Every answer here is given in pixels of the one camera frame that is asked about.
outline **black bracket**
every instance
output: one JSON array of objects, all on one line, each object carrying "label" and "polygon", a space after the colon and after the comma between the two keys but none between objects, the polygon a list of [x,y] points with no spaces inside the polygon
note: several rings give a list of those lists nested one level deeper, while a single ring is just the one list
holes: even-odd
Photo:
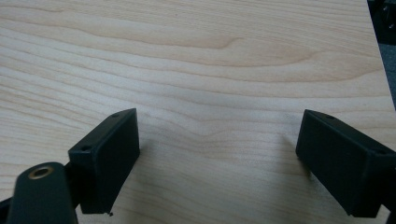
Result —
[{"label": "black bracket", "polygon": [[79,204],[84,214],[110,214],[140,154],[136,109],[109,116],[68,154],[66,166],[46,162],[18,176],[0,223],[77,223]]},{"label": "black bracket", "polygon": [[396,152],[332,116],[305,110],[297,156],[348,215],[396,211]]},{"label": "black bracket", "polygon": [[396,45],[396,4],[385,0],[369,0],[370,14],[378,43]]}]

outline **wood grain pattern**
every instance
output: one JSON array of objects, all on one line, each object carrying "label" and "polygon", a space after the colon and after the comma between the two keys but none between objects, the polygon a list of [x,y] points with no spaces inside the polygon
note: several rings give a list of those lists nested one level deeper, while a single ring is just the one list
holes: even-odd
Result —
[{"label": "wood grain pattern", "polygon": [[348,217],[297,160],[306,108],[396,148],[364,0],[2,1],[0,198],[107,115],[142,153],[114,217],[81,223],[385,223]]}]

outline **tabletop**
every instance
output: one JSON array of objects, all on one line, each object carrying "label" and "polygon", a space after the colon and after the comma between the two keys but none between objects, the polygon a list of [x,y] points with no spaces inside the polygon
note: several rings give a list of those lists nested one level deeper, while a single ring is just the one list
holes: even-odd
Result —
[{"label": "tabletop", "polygon": [[108,115],[141,155],[113,217],[81,223],[385,223],[349,217],[295,155],[305,109],[390,148],[365,0],[2,1],[0,198]]}]

